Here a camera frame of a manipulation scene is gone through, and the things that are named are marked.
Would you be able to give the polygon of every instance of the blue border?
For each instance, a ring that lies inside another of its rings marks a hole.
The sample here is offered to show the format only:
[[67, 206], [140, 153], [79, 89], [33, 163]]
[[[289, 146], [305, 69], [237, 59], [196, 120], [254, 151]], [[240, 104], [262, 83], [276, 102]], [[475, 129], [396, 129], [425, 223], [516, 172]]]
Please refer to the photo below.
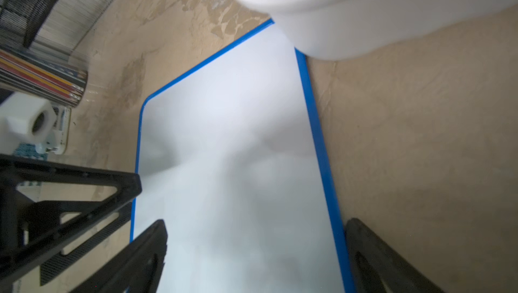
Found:
[[340, 264], [340, 270], [342, 272], [343, 286], [347, 293], [354, 293], [356, 292], [356, 288], [354, 287], [353, 276], [349, 265], [346, 235], [343, 230], [340, 206], [338, 205], [338, 198], [336, 197], [333, 182], [333, 174], [331, 173], [331, 166], [329, 165], [329, 158], [327, 157], [324, 134], [322, 133], [322, 127], [320, 125], [319, 112], [316, 109], [311, 79], [309, 78], [306, 56], [297, 49], [295, 49], [295, 56], [297, 56], [298, 69], [301, 73], [302, 89], [304, 90], [304, 98], [306, 99], [306, 106], [308, 108], [309, 124], [311, 126], [311, 133], [313, 133], [316, 158], [319, 161], [320, 176], [322, 177], [324, 195], [327, 202], [327, 211], [329, 212], [331, 228], [333, 229], [333, 236], [335, 238], [336, 254], [338, 256], [338, 263]]
[[[268, 26], [274, 24], [272, 19], [267, 20], [266, 22], [260, 24], [255, 29], [251, 30], [247, 34], [238, 38], [236, 41], [230, 43], [228, 46], [224, 47], [220, 51], [216, 52], [214, 55], [206, 58], [204, 61], [194, 66], [192, 69], [188, 70], [178, 78], [172, 80], [171, 82], [165, 84], [164, 87], [158, 89], [154, 93], [148, 96], [144, 103], [142, 104], [142, 108], [140, 109], [140, 116], [138, 121], [138, 139], [137, 139], [137, 159], [135, 162], [135, 173], [138, 173], [138, 163], [140, 156], [140, 134], [142, 130], [142, 114], [144, 113], [144, 107], [147, 102], [149, 102], [152, 98], [162, 93], [169, 87], [174, 84], [180, 82], [185, 79], [187, 76], [191, 75], [193, 72], [197, 71], [201, 67], [210, 63], [214, 59], [228, 52], [229, 50], [235, 48], [237, 45], [243, 43], [250, 37], [256, 35], [260, 31], [264, 30]], [[331, 166], [329, 165], [329, 159], [327, 157], [327, 150], [324, 142], [324, 135], [322, 134], [322, 128], [320, 126], [320, 118], [319, 113], [316, 109], [316, 102], [313, 95], [313, 89], [311, 88], [311, 80], [309, 78], [308, 68], [306, 65], [306, 56], [295, 49], [295, 56], [297, 58], [298, 68], [301, 73], [301, 81], [302, 88], [304, 91], [304, 98], [306, 99], [306, 106], [308, 110], [309, 123], [311, 125], [311, 133], [313, 134], [313, 141], [315, 145], [316, 157], [319, 163], [320, 175], [322, 177], [322, 184], [324, 187], [324, 195], [327, 202], [327, 210], [329, 212], [329, 218], [331, 220], [331, 228], [333, 230], [333, 236], [335, 238], [336, 252], [338, 255], [338, 262], [340, 264], [340, 271], [342, 274], [343, 286], [347, 293], [354, 293], [356, 291], [354, 287], [354, 282], [351, 274], [351, 269], [349, 266], [349, 255], [347, 253], [346, 248], [346, 237], [343, 231], [343, 222], [340, 216], [340, 207], [338, 205], [338, 199], [336, 197], [335, 187], [333, 185], [333, 175], [331, 174]], [[129, 241], [133, 241], [133, 234], [135, 230], [135, 206], [137, 199], [133, 199], [132, 203], [132, 212], [131, 212], [131, 229], [129, 233]]]

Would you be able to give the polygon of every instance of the black plastic frame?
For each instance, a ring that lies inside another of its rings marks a hole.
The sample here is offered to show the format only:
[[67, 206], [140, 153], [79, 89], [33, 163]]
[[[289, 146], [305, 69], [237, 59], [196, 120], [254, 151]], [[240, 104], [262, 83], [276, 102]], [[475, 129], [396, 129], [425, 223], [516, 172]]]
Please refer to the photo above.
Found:
[[[17, 184], [26, 180], [113, 186], [117, 191], [103, 201], [89, 202], [80, 215], [64, 224], [41, 230], [36, 238], [24, 245], [21, 222], [28, 219], [38, 204], [16, 190]], [[131, 204], [141, 192], [137, 174], [0, 155], [0, 289], [9, 287], [25, 273], [60, 253], [92, 226]]]
[[[83, 211], [83, 209], [81, 209], [81, 205], [84, 205], [84, 203], [91, 202], [66, 203], [68, 204], [65, 204], [65, 208], [62, 208], [63, 204], [59, 204], [60, 210], [58, 211], [59, 213], [57, 215], [60, 215], [62, 212]], [[71, 251], [67, 255], [63, 255], [61, 252], [58, 252], [54, 256], [50, 257], [50, 259], [45, 261], [43, 264], [41, 264], [39, 267], [39, 284], [43, 286], [49, 283], [51, 280], [53, 280], [55, 277], [57, 277], [59, 274], [65, 271], [68, 267], [70, 267], [70, 265], [74, 264], [81, 257], [83, 257], [89, 251], [94, 249], [104, 239], [109, 237], [113, 232], [117, 231], [121, 226], [129, 222], [131, 220], [131, 209], [131, 203], [128, 203], [125, 206], [121, 207], [119, 210], [119, 216], [116, 219], [110, 222], [107, 226], [103, 227], [99, 232], [95, 233], [93, 236], [88, 238], [85, 242], [80, 244], [73, 251]]]
[[346, 225], [356, 293], [444, 293], [358, 219]]
[[155, 293], [166, 244], [164, 220], [157, 220], [71, 293]]

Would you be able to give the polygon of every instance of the hole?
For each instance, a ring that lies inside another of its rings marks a hole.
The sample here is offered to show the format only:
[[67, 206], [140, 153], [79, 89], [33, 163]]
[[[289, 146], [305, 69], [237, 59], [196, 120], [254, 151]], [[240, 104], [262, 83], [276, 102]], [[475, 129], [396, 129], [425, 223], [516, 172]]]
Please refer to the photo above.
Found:
[[26, 246], [29, 244], [29, 231], [23, 230], [23, 245]]
[[117, 192], [114, 186], [42, 182], [40, 201], [103, 201]]
[[41, 112], [33, 124], [33, 134], [36, 134], [39, 130], [42, 129], [43, 124], [45, 122], [45, 112]]
[[38, 202], [39, 194], [41, 192], [41, 187], [39, 186], [38, 181], [24, 181], [16, 186], [16, 190], [23, 195], [25, 195], [29, 200], [33, 202]]
[[383, 279], [381, 279], [381, 283], [383, 284], [383, 287], [385, 288], [386, 293], [393, 293], [390, 287], [385, 283]]
[[[80, 213], [78, 212], [66, 212], [61, 214], [61, 224], [72, 220], [76, 216], [78, 216]], [[61, 254], [68, 255], [70, 254], [74, 249], [79, 247], [83, 242], [90, 239], [94, 234], [104, 229], [105, 226], [109, 225], [113, 220], [117, 219], [119, 217], [119, 212], [115, 212], [110, 214], [106, 219], [101, 220], [98, 224], [94, 225], [90, 230], [83, 233], [79, 238], [75, 239], [68, 245], [66, 245], [62, 250]]]

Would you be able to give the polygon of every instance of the white board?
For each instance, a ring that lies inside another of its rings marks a hole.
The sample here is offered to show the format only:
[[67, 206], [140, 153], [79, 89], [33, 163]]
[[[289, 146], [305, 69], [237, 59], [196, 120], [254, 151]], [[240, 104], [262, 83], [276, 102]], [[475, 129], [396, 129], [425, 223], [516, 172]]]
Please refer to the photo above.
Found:
[[132, 237], [165, 220], [159, 292], [344, 292], [343, 228], [305, 64], [268, 21], [144, 103]]

